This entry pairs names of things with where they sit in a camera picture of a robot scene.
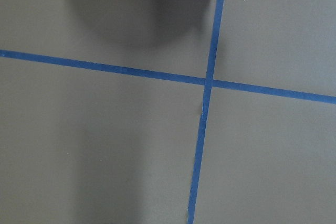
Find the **long blue tape line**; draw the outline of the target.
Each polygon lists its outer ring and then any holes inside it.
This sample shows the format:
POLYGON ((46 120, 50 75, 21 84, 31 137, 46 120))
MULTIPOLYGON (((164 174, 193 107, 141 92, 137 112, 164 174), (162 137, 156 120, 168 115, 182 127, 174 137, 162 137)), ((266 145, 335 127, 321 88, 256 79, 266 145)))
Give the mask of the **long blue tape line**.
MULTIPOLYGON (((181 83, 195 84, 199 86, 205 85, 205 82, 206 82, 206 79, 201 78, 201 77, 192 77, 192 76, 173 74, 173 73, 167 73, 167 72, 158 72, 158 71, 150 71, 150 70, 122 67, 122 66, 115 66, 115 65, 107 65, 103 63, 87 62, 87 61, 81 61, 81 60, 51 57, 51 56, 44 56, 44 55, 35 55, 35 54, 29 54, 25 52, 1 50, 1 57, 33 61, 33 62, 38 62, 38 63, 47 63, 51 65, 80 68, 80 69, 89 69, 89 70, 94 70, 94 71, 117 73, 117 74, 123 74, 123 75, 128 75, 128 76, 137 76, 137 77, 145 77, 145 78, 151 78, 151 79, 175 81, 175 82, 181 82, 181 83)), ((222 89, 231 89, 231 90, 237 90, 237 91, 260 93, 260 94, 265 94, 265 95, 273 95, 273 96, 279 96, 279 97, 335 104, 335 96, 330 96, 330 95, 299 92, 299 91, 286 90, 286 89, 277 89, 277 88, 271 88, 271 87, 256 86, 252 84, 244 84, 244 83, 229 82, 229 81, 222 81, 222 80, 213 80, 212 86, 216 88, 222 88, 222 89)))

